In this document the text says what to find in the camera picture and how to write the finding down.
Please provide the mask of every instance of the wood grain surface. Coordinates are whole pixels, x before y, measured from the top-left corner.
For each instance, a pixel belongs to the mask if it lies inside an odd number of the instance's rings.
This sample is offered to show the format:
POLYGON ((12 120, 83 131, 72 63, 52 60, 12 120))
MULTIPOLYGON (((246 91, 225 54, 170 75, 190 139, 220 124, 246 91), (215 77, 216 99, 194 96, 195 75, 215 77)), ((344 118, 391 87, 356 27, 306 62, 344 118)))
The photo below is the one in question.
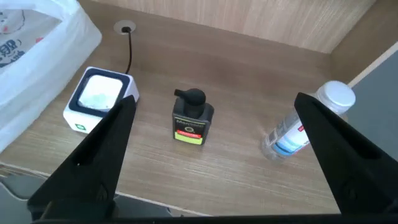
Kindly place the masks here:
POLYGON ((94 1, 330 53, 375 0, 94 1))
POLYGON ((338 213, 310 147, 281 165, 260 152, 263 135, 293 108, 299 91, 330 76, 329 56, 225 30, 95 2, 81 2, 102 43, 0 161, 52 173, 85 137, 62 111, 87 66, 123 72, 132 19, 134 77, 141 98, 118 183, 123 195, 207 215, 338 213), (200 88, 215 115, 204 146, 172 139, 175 88, 200 88))
POLYGON ((331 53, 332 74, 350 82, 398 41, 398 1, 377 1, 331 53))

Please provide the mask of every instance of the yellow label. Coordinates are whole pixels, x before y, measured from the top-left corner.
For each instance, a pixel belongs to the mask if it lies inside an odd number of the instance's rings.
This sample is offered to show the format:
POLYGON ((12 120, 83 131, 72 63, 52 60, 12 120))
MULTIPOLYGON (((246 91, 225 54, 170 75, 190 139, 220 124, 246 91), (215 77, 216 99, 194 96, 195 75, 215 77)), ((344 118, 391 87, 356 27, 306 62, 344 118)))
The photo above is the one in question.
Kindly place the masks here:
POLYGON ((185 141, 185 142, 191 143, 191 144, 201 144, 203 142, 203 138, 200 138, 200 139, 190 138, 190 137, 183 136, 177 132, 174 132, 174 135, 177 140, 185 141))

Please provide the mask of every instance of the wooden wall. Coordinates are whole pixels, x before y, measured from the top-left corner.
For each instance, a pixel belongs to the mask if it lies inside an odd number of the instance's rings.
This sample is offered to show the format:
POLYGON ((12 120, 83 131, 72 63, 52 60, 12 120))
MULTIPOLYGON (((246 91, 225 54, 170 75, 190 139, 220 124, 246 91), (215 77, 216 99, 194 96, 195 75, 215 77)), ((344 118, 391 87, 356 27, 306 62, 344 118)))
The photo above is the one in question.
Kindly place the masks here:
POLYGON ((375 0, 94 1, 330 53, 375 0))
POLYGON ((350 82, 397 41, 398 1, 378 0, 332 51, 332 77, 350 82))

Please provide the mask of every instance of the clear plastic bottle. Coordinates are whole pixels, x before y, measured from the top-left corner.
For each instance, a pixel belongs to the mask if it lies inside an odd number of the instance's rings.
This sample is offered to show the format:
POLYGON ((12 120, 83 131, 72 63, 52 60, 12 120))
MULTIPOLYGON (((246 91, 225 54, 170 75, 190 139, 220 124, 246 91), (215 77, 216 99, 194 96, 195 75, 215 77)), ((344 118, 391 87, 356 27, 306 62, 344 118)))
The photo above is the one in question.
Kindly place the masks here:
MULTIPOLYGON (((337 115, 342 115, 355 103, 355 94, 352 89, 339 81, 328 81, 316 93, 310 95, 337 115)), ((296 110, 293 110, 264 138, 261 150, 266 158, 282 162, 308 143, 309 140, 300 118, 296 110)))

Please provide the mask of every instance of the green label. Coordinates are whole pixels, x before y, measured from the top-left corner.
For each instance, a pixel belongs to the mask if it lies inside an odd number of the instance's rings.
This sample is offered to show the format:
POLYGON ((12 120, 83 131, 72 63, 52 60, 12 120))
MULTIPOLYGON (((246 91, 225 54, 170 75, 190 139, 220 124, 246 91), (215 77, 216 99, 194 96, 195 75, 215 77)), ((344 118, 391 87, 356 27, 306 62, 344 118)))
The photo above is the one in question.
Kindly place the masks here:
POLYGON ((76 125, 76 128, 86 131, 86 128, 83 125, 81 125, 81 124, 75 124, 75 125, 76 125))

